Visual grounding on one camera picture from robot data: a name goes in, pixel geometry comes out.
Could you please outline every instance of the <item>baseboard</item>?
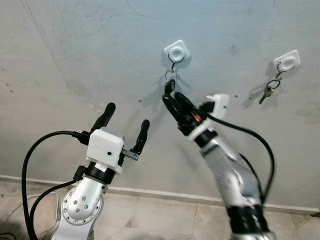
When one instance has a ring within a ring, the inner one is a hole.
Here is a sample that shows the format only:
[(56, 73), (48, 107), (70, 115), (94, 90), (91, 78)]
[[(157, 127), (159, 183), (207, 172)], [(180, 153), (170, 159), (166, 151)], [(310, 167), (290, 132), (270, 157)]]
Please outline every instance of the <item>baseboard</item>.
[[(21, 177), (0, 175), (0, 181), (21, 183)], [(26, 182), (27, 182), (27, 184), (46, 185), (46, 186), (50, 186), (50, 187), (63, 183), (61, 181), (39, 180), (39, 179), (32, 179), (32, 178), (27, 178)], [(157, 198), (157, 199), (166, 199), (166, 200), (175, 200), (175, 201), (198, 203), (198, 204), (209, 204), (209, 205), (217, 205), (217, 206), (224, 205), (221, 198), (217, 198), (217, 197), (200, 196), (200, 195), (166, 192), (166, 191), (147, 190), (147, 189), (110, 186), (108, 188), (108, 193), (138, 196), (138, 197)], [(276, 204), (265, 204), (264, 209), (266, 211), (291, 213), (291, 214), (314, 214), (314, 213), (317, 213), (320, 211), (320, 209), (318, 209), (318, 208), (276, 205)]]

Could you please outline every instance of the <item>white wall hook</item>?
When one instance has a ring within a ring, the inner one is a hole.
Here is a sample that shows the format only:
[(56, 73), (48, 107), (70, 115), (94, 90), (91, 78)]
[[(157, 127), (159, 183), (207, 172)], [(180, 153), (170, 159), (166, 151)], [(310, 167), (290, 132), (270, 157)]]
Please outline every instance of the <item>white wall hook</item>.
[(172, 62), (180, 62), (183, 59), (187, 59), (190, 57), (190, 53), (188, 52), (188, 49), (182, 40), (178, 40), (172, 43), (163, 51), (165, 55), (168, 55)]
[(293, 50), (277, 57), (272, 62), (277, 72), (287, 72), (300, 65), (300, 58), (298, 51)]

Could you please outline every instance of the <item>red marking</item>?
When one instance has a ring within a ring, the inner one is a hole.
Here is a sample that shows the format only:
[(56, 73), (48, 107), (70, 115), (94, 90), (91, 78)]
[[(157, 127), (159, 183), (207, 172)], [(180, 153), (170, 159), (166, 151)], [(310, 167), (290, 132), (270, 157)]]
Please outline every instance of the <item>red marking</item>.
[(195, 115), (194, 116), (195, 120), (197, 120), (198, 122), (202, 121), (202, 118), (199, 115)]

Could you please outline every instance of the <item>key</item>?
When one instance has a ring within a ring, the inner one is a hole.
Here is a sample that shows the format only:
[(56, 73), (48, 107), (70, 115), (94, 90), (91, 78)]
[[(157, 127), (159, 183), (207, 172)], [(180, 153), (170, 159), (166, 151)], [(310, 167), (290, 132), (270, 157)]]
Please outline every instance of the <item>key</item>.
[(262, 104), (262, 102), (266, 99), (266, 97), (270, 97), (271, 94), (274, 92), (273, 88), (270, 86), (266, 86), (264, 88), (263, 96), (261, 97), (259, 104)]
[(176, 86), (176, 81), (174, 79), (171, 79), (165, 84), (164, 93), (168, 95), (171, 94), (175, 90), (175, 86)]

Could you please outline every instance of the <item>metal ring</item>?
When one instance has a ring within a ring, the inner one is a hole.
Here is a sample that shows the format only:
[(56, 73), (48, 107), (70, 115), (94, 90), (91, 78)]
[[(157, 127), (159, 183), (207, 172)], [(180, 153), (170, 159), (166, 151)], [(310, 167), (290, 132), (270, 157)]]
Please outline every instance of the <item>metal ring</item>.
[[(269, 84), (273, 83), (273, 82), (278, 82), (278, 84), (275, 87), (269, 86)], [(281, 84), (279, 79), (272, 79), (271, 81), (268, 81), (268, 83), (266, 84), (267, 87), (271, 87), (272, 89), (276, 89), (277, 87), (279, 87)]]
[(179, 79), (179, 74), (175, 71), (175, 70), (172, 70), (172, 69), (169, 69), (168, 71), (166, 71), (165, 72), (165, 79), (167, 80), (167, 81), (170, 81), (172, 78), (170, 78), (170, 79), (168, 79), (168, 77), (167, 77), (167, 75), (168, 75), (168, 73), (173, 73), (173, 74), (175, 74), (175, 81), (178, 81), (178, 79)]

